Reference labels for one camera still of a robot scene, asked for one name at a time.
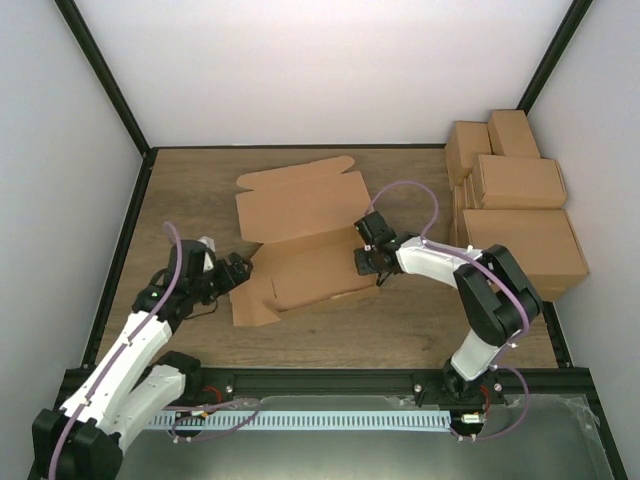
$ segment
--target wooden tabletop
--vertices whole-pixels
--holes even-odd
[[[351,155],[371,196],[396,180],[431,187],[440,216],[428,237],[446,242],[452,220],[444,153],[440,149],[166,149],[158,153],[111,314],[102,358],[122,329],[136,294],[167,264],[170,245],[162,222],[182,238],[214,238],[217,253],[250,256],[258,245],[240,238],[235,184],[243,173]],[[397,231],[420,230],[430,218],[430,198],[397,187],[376,208]],[[206,311],[206,307],[196,313]],[[390,278],[381,293],[323,312],[263,327],[233,327],[227,296],[218,310],[185,321],[163,350],[198,357],[207,366],[439,368],[460,346],[469,326],[457,291],[415,275]],[[516,367],[555,367],[542,318],[520,347],[505,355]]]

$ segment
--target gray wall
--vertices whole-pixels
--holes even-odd
[[[558,302],[573,358],[593,373],[630,478],[640,478],[640,4],[594,2],[534,106],[564,171],[591,275]]]
[[[518,103],[570,0],[78,0],[152,145],[445,142]]]
[[[0,465],[78,366],[140,157],[52,1],[0,2]]]

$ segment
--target stack of cardboard boxes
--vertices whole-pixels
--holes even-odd
[[[560,166],[540,158],[524,112],[496,110],[488,124],[456,122],[445,155],[452,245],[504,245],[546,301],[584,279],[587,263],[562,210]]]

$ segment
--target robotic arm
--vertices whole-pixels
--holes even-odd
[[[195,401],[201,390],[197,359],[169,352],[147,366],[194,305],[209,305],[248,280],[251,264],[237,253],[228,261],[216,259],[207,237],[183,240],[181,249],[180,271],[174,245],[167,268],[138,294],[122,333],[87,381],[60,410],[44,409],[34,421],[35,466],[41,477],[47,477],[55,445],[70,419],[75,421],[57,460],[57,480],[112,480],[127,448],[155,414],[177,400],[181,405]],[[167,301],[147,320],[176,274]]]
[[[489,366],[523,325],[515,305],[503,292],[495,292],[484,275],[463,258],[492,271],[531,321],[542,312],[542,299],[511,253],[500,245],[487,250],[461,249],[424,243],[409,233],[397,235],[378,212],[366,215],[355,226],[365,243],[354,252],[360,275],[377,274],[381,285],[391,274],[412,273],[458,289],[471,331],[445,363],[444,384],[454,400],[476,395]]]

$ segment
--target white slotted strip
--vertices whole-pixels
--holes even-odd
[[[243,420],[250,411],[219,411],[204,421],[186,420],[180,424],[180,430],[227,430]],[[176,421],[176,412],[160,412],[149,423],[147,430],[167,430]],[[407,411],[356,411],[326,412],[302,411],[260,412],[243,430],[288,430],[288,431],[327,431],[327,430],[394,430],[405,432],[448,432],[451,423],[449,412],[422,410]]]

